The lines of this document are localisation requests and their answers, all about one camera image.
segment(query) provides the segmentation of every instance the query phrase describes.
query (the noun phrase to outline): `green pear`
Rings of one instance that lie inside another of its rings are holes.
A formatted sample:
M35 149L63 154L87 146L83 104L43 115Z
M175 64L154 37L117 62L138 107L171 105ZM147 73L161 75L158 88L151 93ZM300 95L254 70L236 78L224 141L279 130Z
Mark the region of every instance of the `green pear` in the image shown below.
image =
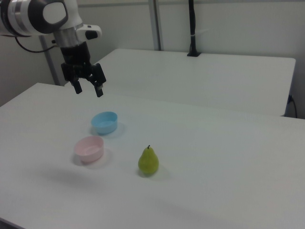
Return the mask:
M153 174L159 167L159 160L153 148L148 146L144 149L138 163L139 169L145 174Z

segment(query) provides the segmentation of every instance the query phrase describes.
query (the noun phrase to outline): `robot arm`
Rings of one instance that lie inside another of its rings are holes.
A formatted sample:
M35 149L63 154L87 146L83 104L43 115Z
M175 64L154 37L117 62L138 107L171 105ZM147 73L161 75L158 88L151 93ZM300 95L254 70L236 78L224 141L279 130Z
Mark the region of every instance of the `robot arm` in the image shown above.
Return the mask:
M101 37L99 26L84 25L76 0L0 0L0 35L29 37L53 33L65 63L66 81L77 94L82 92L79 78L90 81L98 97L106 82L101 65L90 63L87 41Z

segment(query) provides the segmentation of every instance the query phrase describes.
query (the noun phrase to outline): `white table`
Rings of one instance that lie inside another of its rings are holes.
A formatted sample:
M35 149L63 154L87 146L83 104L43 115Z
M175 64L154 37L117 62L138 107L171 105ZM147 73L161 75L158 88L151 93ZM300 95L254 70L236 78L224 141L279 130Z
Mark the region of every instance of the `white table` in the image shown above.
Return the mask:
M295 68L291 58L124 49L99 63L104 93L275 116L285 114Z
M74 144L115 111L105 155ZM305 227L304 120L37 84L0 107L0 218L26 229ZM151 145L151 177L137 163Z

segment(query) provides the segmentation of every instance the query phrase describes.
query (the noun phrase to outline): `blue bowl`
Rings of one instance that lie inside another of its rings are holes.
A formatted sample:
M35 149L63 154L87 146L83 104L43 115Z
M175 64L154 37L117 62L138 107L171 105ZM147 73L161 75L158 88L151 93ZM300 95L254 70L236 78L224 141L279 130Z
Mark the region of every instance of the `blue bowl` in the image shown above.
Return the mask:
M99 135L109 134L118 127L118 116L114 112L103 112L97 114L91 124Z

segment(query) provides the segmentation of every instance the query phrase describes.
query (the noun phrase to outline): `black mount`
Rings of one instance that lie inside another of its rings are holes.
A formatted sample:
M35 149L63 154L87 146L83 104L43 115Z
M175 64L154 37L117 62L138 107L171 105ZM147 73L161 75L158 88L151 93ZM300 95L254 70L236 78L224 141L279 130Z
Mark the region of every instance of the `black mount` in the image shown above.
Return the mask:
M102 87L106 77L99 63L90 63L90 53L87 43L84 42L75 47L61 48L65 63L61 65L66 81L74 86L76 94L82 92L79 78L88 80L94 85L97 97L103 95Z
M196 37L195 37L196 17L194 10L194 0L189 0L189 9L190 9L191 47L190 47L190 53L187 54L187 56L197 57L200 55L200 52L197 52L196 50Z

